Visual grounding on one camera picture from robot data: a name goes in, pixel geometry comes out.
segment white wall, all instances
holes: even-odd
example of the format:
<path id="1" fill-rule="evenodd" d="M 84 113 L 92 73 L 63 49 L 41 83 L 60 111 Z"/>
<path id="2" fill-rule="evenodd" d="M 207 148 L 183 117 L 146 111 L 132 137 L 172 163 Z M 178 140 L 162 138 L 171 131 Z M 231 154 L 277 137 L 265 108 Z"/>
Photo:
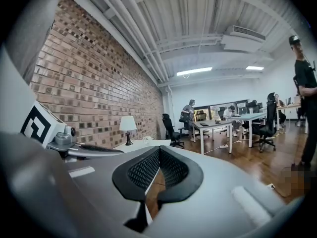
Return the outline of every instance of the white wall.
<path id="1" fill-rule="evenodd" d="M 183 127 L 178 121 L 184 106 L 191 99 L 196 101 L 195 107 L 215 105 L 227 102 L 235 102 L 255 97 L 253 91 L 253 80 L 237 79 L 212 81 L 202 84 L 172 87 L 172 100 L 175 116 L 175 131 Z"/>
<path id="2" fill-rule="evenodd" d="M 317 62 L 317 47 L 314 39 L 306 39 L 302 41 L 304 54 L 313 66 L 313 61 Z M 290 49 L 288 41 L 280 45 L 273 54 L 276 62 L 272 64 L 271 70 L 260 79 L 254 80 L 254 89 L 256 91 L 256 100 L 266 103 L 266 98 L 269 93 L 275 92 L 280 99 L 285 102 L 285 99 L 293 97 L 297 94 L 297 89 L 293 81 L 295 76 L 295 54 Z M 294 109 L 286 112 L 288 119 L 296 119 L 297 114 Z"/>

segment black office chair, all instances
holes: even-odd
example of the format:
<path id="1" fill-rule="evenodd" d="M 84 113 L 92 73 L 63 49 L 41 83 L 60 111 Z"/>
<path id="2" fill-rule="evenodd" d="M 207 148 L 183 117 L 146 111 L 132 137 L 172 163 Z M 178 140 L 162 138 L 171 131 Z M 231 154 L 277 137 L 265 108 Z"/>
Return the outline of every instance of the black office chair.
<path id="1" fill-rule="evenodd" d="M 223 113 L 225 110 L 226 110 L 225 107 L 220 107 L 219 111 L 218 111 L 218 115 L 220 116 L 220 120 L 222 120 L 222 121 L 225 121 L 225 118 L 223 117 Z M 219 134 L 221 134 L 222 132 L 225 132 L 225 131 L 227 132 L 227 129 L 220 131 Z"/>
<path id="2" fill-rule="evenodd" d="M 184 149 L 185 148 L 184 147 L 184 142 L 180 141 L 180 137 L 182 135 L 182 130 L 184 128 L 180 128 L 179 129 L 180 132 L 175 132 L 174 128 L 173 128 L 173 125 L 172 125 L 172 121 L 169 118 L 169 115 L 168 114 L 163 114 L 162 118 L 163 118 L 164 126 L 166 128 L 166 137 L 165 138 L 172 140 L 170 146 L 180 146 L 180 147 L 182 147 Z"/>
<path id="3" fill-rule="evenodd" d="M 197 113 L 196 113 L 196 121 L 206 121 L 206 117 L 207 117 L 207 114 L 204 113 L 203 110 L 198 110 Z"/>
<path id="4" fill-rule="evenodd" d="M 219 111 L 218 111 L 218 115 L 220 116 L 220 119 L 221 119 L 222 121 L 225 120 L 225 118 L 223 117 L 223 113 L 224 113 L 225 109 L 226 109 L 225 107 L 220 107 L 220 108 L 219 108 Z"/>
<path id="5" fill-rule="evenodd" d="M 259 113 L 260 112 L 260 106 L 258 104 L 256 104 L 254 101 L 250 102 L 247 104 L 247 108 L 248 110 L 252 109 L 253 113 Z M 260 119 L 255 119 L 252 121 L 252 128 L 254 126 L 258 126 L 260 125 L 262 122 Z M 249 129 L 249 121 L 244 121 L 244 123 L 242 124 L 242 127 L 245 129 Z M 249 132 L 246 132 L 245 134 L 242 134 L 242 139 L 244 138 L 244 136 L 249 135 Z"/>
<path id="6" fill-rule="evenodd" d="M 267 137 L 274 136 L 274 134 L 276 133 L 276 127 L 274 127 L 274 117 L 276 114 L 276 101 L 270 100 L 266 104 L 267 104 L 266 124 L 253 126 L 253 130 L 254 130 L 253 134 L 260 136 L 260 139 L 254 142 L 254 144 L 260 144 L 260 153 L 263 152 L 263 148 L 265 144 L 274 146 L 274 151 L 276 151 L 276 146 L 273 143 L 273 139 L 266 139 Z"/>
<path id="7" fill-rule="evenodd" d="M 196 113 L 196 121 L 206 121 L 207 114 L 203 110 L 198 110 Z"/>

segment air vent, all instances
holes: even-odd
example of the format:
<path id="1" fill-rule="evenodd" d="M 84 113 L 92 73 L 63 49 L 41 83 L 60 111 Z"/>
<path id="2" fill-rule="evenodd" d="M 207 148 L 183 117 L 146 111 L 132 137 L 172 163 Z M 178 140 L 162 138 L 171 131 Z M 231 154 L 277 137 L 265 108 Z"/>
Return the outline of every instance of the air vent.
<path id="1" fill-rule="evenodd" d="M 233 26 L 233 31 L 234 32 L 238 32 L 238 33 L 243 33 L 243 34 L 248 34 L 248 35 L 252 35 L 254 37 L 257 37 L 259 39 L 262 39 L 265 41 L 265 36 L 262 34 L 259 34 L 255 31 L 252 31 L 250 29 L 247 28 L 243 28 L 243 27 L 239 27 L 239 26 Z"/>
<path id="2" fill-rule="evenodd" d="M 266 37 L 260 33 L 240 26 L 229 26 L 226 34 L 231 36 L 248 38 L 263 43 Z"/>

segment white desk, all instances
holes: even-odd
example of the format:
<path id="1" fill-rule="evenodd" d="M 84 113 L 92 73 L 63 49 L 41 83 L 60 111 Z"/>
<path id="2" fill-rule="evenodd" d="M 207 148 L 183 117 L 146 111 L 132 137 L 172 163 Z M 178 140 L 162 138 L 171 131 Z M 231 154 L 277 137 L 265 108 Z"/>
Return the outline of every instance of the white desk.
<path id="1" fill-rule="evenodd" d="M 285 114 L 285 110 L 286 109 L 297 109 L 297 108 L 300 108 L 301 105 L 300 104 L 290 104 L 288 106 L 282 106 L 282 107 L 278 107 L 276 108 L 276 115 L 277 115 L 277 130 L 279 130 L 280 126 L 279 126 L 279 114 L 278 114 L 278 111 L 279 110 L 283 110 L 284 111 L 284 114 Z M 308 133 L 308 123 L 307 123 L 307 118 L 306 118 L 306 122 L 305 122 L 305 134 Z"/>
<path id="2" fill-rule="evenodd" d="M 166 145 L 169 146 L 171 143 L 171 140 L 149 140 L 148 144 L 145 144 L 143 142 L 143 140 L 132 140 L 132 145 L 125 145 L 126 143 L 123 143 L 122 145 L 119 145 L 117 147 L 115 147 L 115 150 L 120 150 L 123 151 L 124 153 L 128 153 L 128 152 L 132 152 L 135 150 L 139 150 L 145 147 L 149 147 L 149 146 L 161 146 L 161 145 Z"/>
<path id="3" fill-rule="evenodd" d="M 252 147 L 252 121 L 255 119 L 260 119 L 266 116 L 265 113 L 255 113 L 255 114 L 245 114 L 241 115 L 240 117 L 231 117 L 232 120 L 244 120 L 249 121 L 249 147 Z"/>
<path id="4" fill-rule="evenodd" d="M 206 129 L 212 129 L 212 139 L 214 140 L 214 134 L 213 129 L 215 128 L 221 128 L 224 126 L 227 126 L 227 129 L 230 131 L 230 144 L 229 144 L 229 153 L 232 152 L 232 121 L 221 121 L 220 123 L 215 123 L 214 120 L 207 120 L 207 121 L 197 121 L 197 122 L 191 122 L 193 126 L 193 134 L 194 134 L 194 142 L 196 142 L 196 136 L 195 136 L 195 127 L 200 132 L 200 151 L 201 154 L 204 154 L 204 134 L 203 131 Z"/>

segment man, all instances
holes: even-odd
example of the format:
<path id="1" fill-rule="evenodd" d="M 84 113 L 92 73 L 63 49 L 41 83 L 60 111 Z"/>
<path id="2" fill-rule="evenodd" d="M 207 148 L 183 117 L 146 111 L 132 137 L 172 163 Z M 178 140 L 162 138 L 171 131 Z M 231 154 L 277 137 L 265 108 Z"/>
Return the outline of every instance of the man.
<path id="1" fill-rule="evenodd" d="M 228 109 L 226 109 L 224 112 L 223 112 L 223 117 L 224 118 L 230 118 L 232 117 L 234 114 L 234 106 L 231 105 Z M 240 132 L 239 130 L 239 127 L 241 125 L 241 122 L 240 121 L 236 121 L 236 120 L 233 120 L 232 121 L 232 130 L 233 130 L 233 136 L 236 137 L 237 136 L 237 132 Z"/>
<path id="2" fill-rule="evenodd" d="M 295 74 L 299 93 L 304 97 L 304 107 L 309 129 L 299 166 L 310 167 L 317 145 L 317 82 L 312 66 L 305 59 L 303 47 L 298 36 L 291 36 L 289 38 L 289 44 L 296 55 Z"/>

